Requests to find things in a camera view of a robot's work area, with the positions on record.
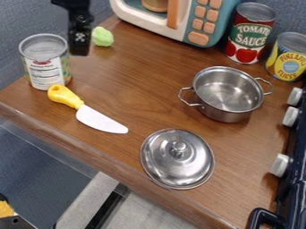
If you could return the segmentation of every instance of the yellow can label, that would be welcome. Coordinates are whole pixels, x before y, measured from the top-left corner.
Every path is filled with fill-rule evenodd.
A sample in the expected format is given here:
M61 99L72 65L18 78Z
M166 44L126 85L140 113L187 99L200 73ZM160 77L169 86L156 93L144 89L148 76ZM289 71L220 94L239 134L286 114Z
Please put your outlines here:
M276 42L266 67L279 80L297 81L306 70L306 55L286 51Z

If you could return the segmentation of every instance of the pot handle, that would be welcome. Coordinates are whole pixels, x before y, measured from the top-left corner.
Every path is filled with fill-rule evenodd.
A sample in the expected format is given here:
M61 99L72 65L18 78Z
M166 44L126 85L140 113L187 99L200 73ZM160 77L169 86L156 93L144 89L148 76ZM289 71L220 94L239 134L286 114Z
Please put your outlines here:
M193 87L188 87L188 88L180 89L180 93L178 94L178 97L180 98L180 100L182 102L184 102L188 106L203 106L202 104L191 104L191 103L187 102L185 99L183 99L183 91L185 91L185 90L192 90L192 91L194 91Z
M263 81L265 83L267 83L269 86L270 86L270 91L269 92L264 92L264 96L268 96L268 95L271 95L273 93L273 85L272 83L270 83L269 81L266 81L262 78L255 78L254 79L255 81Z

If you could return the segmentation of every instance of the toy knife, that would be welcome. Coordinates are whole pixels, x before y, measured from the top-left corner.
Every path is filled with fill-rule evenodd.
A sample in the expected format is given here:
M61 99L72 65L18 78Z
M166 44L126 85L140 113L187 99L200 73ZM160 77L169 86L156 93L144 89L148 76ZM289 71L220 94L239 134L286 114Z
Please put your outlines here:
M86 106L77 95L62 85L53 85L47 92L48 97L56 102L77 109L76 118L91 128L112 133L127 133L129 129L115 120Z

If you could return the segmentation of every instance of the red can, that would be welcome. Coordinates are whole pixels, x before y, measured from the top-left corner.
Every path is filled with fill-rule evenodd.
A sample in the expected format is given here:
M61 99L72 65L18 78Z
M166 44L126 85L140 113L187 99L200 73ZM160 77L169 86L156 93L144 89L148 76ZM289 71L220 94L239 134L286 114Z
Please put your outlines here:
M256 63L263 53L275 18L276 13L264 4L239 4L225 49L228 58L240 64Z

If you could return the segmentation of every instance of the orange button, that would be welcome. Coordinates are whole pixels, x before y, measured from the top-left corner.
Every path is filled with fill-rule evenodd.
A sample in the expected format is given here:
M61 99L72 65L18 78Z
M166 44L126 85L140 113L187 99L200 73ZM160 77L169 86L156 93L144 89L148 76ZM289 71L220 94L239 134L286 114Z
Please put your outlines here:
M210 7L219 9L221 7L222 0L210 0Z
M208 10L207 19L209 21L217 21L218 16L219 16L219 11Z
M205 46L209 42L209 37L207 35L195 31L188 34L188 39L192 43L198 44L200 46Z
M206 22L206 23L204 24L203 30L204 30L205 32L207 32L207 33L212 34L212 33L214 33L215 29L216 29L216 24L215 24L215 23Z
M207 4L207 3L208 3L208 0L198 0L198 3L199 3L199 4Z
M196 9L195 9L195 11L194 11L194 14L195 14L197 17L200 17L200 18L204 18L205 13L206 13L206 8L205 8L205 7L202 7L202 6L197 6Z
M192 22L192 27L196 30L202 30L203 28L203 21L200 19L194 19Z

